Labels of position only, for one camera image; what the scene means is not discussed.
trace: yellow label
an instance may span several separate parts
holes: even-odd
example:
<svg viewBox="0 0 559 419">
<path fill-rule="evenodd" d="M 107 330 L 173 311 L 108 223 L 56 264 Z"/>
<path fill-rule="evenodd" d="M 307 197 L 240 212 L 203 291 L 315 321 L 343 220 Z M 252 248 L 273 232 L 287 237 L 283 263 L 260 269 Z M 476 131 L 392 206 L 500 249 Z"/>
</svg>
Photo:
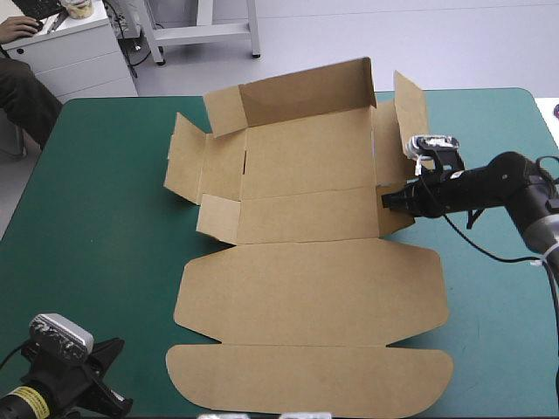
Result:
<svg viewBox="0 0 559 419">
<path fill-rule="evenodd" d="M 43 396 L 31 387 L 18 387 L 10 393 L 23 399 L 35 413 L 37 419 L 46 419 L 51 414 Z"/>
</svg>

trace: dark pants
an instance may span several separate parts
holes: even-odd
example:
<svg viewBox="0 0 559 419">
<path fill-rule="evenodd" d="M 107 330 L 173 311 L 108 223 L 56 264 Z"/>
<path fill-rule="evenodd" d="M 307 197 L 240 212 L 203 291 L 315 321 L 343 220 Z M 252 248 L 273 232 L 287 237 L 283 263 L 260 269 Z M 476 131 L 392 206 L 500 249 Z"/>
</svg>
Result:
<svg viewBox="0 0 559 419">
<path fill-rule="evenodd" d="M 27 64 L 0 58 L 0 107 L 43 148 L 62 105 Z"/>
</svg>

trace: desk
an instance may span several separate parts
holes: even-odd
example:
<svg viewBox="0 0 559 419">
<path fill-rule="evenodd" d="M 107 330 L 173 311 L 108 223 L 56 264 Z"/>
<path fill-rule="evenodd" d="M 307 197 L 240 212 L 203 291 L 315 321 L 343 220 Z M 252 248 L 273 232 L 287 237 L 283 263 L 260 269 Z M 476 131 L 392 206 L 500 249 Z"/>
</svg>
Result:
<svg viewBox="0 0 559 419">
<path fill-rule="evenodd" d="M 37 35 L 3 46 L 10 57 L 29 64 L 63 103 L 74 98 L 138 95 L 103 2 L 93 0 L 93 7 L 92 16 L 67 18 L 47 34 L 56 18 L 49 17 Z"/>
<path fill-rule="evenodd" d="M 530 158 L 556 154 L 526 91 L 438 91 L 427 100 L 432 132 L 459 138 L 470 168 L 510 149 Z M 177 326 L 172 314 L 185 263 L 225 245 L 197 234 L 198 208 L 162 186 L 176 111 L 209 128 L 201 98 L 65 106 L 0 242 L 0 354 L 42 312 L 67 316 L 97 340 L 120 336 L 127 345 L 107 382 L 135 398 L 132 416 L 202 411 L 173 388 L 165 354 L 178 343 L 209 341 Z M 487 211 L 470 236 L 500 255 L 527 253 L 503 209 Z M 391 239 L 437 250 L 445 270 L 449 321 L 403 343 L 454 359 L 449 388 L 424 416 L 556 415 L 555 325 L 543 269 L 495 263 L 442 220 L 420 219 Z M 25 371 L 22 360 L 9 364 L 0 393 Z"/>
</svg>

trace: cardboard box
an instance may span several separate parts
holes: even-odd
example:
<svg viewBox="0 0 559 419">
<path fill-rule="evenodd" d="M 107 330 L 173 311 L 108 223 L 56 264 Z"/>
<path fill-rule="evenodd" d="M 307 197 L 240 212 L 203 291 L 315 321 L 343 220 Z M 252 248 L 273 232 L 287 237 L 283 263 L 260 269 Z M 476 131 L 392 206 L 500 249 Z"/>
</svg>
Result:
<svg viewBox="0 0 559 419">
<path fill-rule="evenodd" d="M 413 223 L 381 196 L 413 177 L 403 146 L 429 132 L 421 89 L 395 84 L 377 104 L 362 58 L 207 94 L 213 134 L 177 115 L 165 187 L 238 245 L 185 267 L 175 320 L 222 342 L 169 350 L 191 401 L 402 417 L 444 391 L 448 355 L 387 347 L 448 316 L 437 254 L 378 238 Z"/>
<path fill-rule="evenodd" d="M 400 138 L 429 128 L 421 89 L 399 73 L 395 82 L 395 100 L 374 107 L 363 58 L 209 93 L 214 134 L 177 115 L 165 187 L 202 204 L 198 231 L 231 244 L 409 226 L 413 218 L 384 209 L 377 189 L 413 177 Z"/>
</svg>

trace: drawer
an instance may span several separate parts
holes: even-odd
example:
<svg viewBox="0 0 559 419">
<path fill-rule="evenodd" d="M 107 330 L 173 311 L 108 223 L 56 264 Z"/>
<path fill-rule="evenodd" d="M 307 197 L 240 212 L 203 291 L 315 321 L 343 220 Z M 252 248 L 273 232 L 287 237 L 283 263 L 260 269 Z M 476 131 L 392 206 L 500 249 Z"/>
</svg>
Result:
<svg viewBox="0 0 559 419">
<path fill-rule="evenodd" d="M 89 87 L 85 90 L 78 92 L 68 93 L 64 96 L 59 96 L 62 103 L 66 103 L 71 99 L 78 98 L 135 98 L 138 96 L 134 82 L 130 77 L 124 79 L 113 80 L 103 85 Z"/>
<path fill-rule="evenodd" d="M 48 72 L 39 72 L 36 76 L 52 94 L 62 96 L 112 80 L 130 77 L 130 73 L 121 52 L 113 52 Z"/>
<path fill-rule="evenodd" d="M 29 64 L 37 73 L 120 50 L 111 26 L 105 24 L 63 37 L 46 37 L 44 41 L 7 52 L 10 57 Z"/>
</svg>

